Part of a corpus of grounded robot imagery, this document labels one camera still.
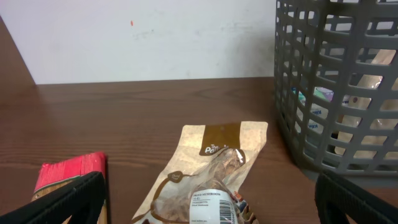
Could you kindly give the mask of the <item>beige dried mushroom pouch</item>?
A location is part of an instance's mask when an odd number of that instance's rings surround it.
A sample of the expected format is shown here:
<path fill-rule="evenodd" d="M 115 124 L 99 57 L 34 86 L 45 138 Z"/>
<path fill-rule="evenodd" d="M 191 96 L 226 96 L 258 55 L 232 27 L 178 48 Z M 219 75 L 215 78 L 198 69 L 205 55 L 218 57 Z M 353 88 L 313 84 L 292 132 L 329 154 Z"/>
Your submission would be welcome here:
<path fill-rule="evenodd" d="M 261 121 L 185 125 L 132 223 L 258 223 L 239 189 L 267 128 Z"/>

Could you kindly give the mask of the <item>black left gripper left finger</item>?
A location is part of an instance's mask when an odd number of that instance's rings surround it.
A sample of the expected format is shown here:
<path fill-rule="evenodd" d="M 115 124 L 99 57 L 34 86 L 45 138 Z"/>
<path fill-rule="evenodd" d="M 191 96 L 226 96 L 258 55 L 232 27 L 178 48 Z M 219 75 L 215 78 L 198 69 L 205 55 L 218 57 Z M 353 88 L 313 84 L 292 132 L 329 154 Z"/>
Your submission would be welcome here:
<path fill-rule="evenodd" d="M 17 210 L 1 216 L 1 223 L 97 223 L 106 199 L 103 174 L 90 172 Z"/>

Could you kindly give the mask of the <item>Kleenex tissue multipack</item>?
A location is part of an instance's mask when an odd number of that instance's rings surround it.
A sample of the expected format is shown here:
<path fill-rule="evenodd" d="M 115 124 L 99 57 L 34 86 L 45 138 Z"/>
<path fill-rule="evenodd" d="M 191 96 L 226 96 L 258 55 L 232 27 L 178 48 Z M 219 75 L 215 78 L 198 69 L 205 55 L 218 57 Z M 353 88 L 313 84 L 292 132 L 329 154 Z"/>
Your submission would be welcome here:
<path fill-rule="evenodd" d="M 327 88 L 316 86 L 313 95 L 323 100 L 331 101 L 333 99 L 334 92 Z M 301 91 L 298 93 L 298 100 L 303 106 L 305 105 L 306 98 Z M 349 103 L 349 95 L 345 95 L 342 101 L 342 105 L 348 106 L 348 103 Z M 313 103 L 311 105 L 310 112 L 323 119 L 325 119 L 328 115 L 328 110 L 316 103 Z M 321 134 L 323 132 L 323 125 L 312 119 L 309 119 L 308 128 L 315 131 L 316 133 Z"/>

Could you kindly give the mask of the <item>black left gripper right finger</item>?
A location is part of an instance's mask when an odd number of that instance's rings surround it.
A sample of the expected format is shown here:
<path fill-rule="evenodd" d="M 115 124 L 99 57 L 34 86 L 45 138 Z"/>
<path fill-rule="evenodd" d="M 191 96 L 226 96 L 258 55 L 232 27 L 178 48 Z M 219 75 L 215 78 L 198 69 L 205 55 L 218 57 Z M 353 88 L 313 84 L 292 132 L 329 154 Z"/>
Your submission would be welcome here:
<path fill-rule="evenodd" d="M 334 172 L 322 172 L 315 185 L 320 223 L 397 223 L 397 208 Z"/>

